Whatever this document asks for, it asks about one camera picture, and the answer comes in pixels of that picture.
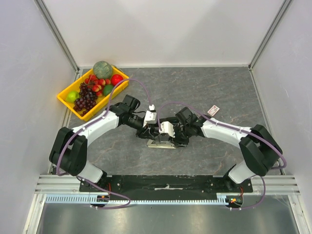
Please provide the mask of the red white staple box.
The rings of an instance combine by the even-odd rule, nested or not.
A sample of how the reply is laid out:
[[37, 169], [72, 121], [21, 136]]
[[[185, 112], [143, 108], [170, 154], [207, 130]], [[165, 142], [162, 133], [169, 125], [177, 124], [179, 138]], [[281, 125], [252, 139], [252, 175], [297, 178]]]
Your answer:
[[213, 106], [207, 111], [207, 113], [208, 113], [210, 116], [213, 117], [219, 110], [220, 110], [219, 107], [217, 107], [216, 105], [213, 105]]

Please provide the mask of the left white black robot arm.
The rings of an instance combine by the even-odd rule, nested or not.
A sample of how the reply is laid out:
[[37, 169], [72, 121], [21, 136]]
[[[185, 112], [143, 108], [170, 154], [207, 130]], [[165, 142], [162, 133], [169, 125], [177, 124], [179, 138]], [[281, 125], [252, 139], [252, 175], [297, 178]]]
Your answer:
[[135, 114], [139, 106], [138, 99], [126, 95], [122, 102], [109, 106], [93, 120], [73, 129], [62, 127], [49, 155], [49, 161], [57, 167], [57, 175], [77, 176], [90, 181], [95, 191], [105, 190], [107, 173], [87, 160], [88, 147], [100, 136], [121, 125], [136, 129], [140, 134], [147, 130], [149, 124], [155, 124], [155, 106], [149, 106], [144, 118]]

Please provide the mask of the white black stapler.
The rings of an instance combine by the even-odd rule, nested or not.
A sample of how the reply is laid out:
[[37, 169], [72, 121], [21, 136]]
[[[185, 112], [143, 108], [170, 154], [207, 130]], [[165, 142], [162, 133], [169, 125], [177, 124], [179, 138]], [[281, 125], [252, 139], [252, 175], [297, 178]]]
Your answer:
[[177, 148], [184, 148], [187, 145], [185, 144], [178, 144], [171, 141], [156, 141], [156, 140], [148, 140], [147, 146], [149, 148], [157, 148], [157, 149], [177, 149]]

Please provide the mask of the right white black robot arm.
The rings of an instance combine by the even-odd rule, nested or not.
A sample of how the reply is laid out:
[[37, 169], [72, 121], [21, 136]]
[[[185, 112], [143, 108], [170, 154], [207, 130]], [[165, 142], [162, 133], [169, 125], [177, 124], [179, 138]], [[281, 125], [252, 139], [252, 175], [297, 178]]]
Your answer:
[[229, 192], [236, 191], [246, 179], [265, 176], [283, 157], [282, 149], [262, 125], [239, 127], [206, 115], [198, 117], [187, 107], [175, 116], [179, 123], [174, 128], [176, 138], [212, 138], [241, 150], [243, 161], [229, 169], [223, 179], [223, 186]]

